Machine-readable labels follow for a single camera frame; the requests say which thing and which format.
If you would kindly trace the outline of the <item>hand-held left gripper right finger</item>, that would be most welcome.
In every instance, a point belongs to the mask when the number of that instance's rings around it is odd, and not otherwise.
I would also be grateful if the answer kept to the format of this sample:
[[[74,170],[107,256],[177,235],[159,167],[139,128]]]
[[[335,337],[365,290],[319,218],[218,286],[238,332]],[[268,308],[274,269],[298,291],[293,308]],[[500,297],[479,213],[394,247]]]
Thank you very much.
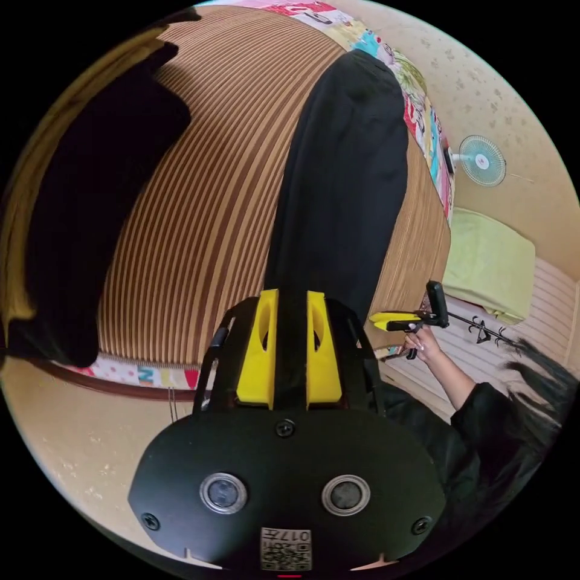
[[[324,294],[306,293],[306,320],[306,401],[335,404],[342,389]]]

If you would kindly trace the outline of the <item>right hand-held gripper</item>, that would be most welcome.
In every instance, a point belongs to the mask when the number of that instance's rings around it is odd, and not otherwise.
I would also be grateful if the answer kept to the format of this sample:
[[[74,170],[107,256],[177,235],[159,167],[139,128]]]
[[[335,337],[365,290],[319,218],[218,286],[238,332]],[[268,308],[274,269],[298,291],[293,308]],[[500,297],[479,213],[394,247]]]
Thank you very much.
[[[369,317],[372,323],[379,323],[379,328],[386,332],[405,332],[416,334],[419,329],[431,322],[431,312],[387,311],[377,312]]]

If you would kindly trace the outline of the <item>person's right hand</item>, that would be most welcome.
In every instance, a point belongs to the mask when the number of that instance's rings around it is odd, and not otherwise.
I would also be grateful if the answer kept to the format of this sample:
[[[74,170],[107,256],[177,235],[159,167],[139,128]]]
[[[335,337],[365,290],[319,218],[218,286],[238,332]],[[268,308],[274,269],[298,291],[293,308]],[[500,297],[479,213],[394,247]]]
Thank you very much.
[[[426,364],[435,361],[442,354],[431,326],[424,324],[411,323],[409,325],[409,331],[405,334],[404,346],[409,352],[415,350],[416,357]]]

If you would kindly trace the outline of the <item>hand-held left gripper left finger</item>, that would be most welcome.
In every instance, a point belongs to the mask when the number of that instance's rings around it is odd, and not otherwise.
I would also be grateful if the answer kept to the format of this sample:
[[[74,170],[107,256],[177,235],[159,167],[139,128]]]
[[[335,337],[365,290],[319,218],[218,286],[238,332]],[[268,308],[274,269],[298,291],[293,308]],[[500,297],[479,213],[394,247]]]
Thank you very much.
[[[273,404],[279,291],[258,298],[236,389],[241,404]]]

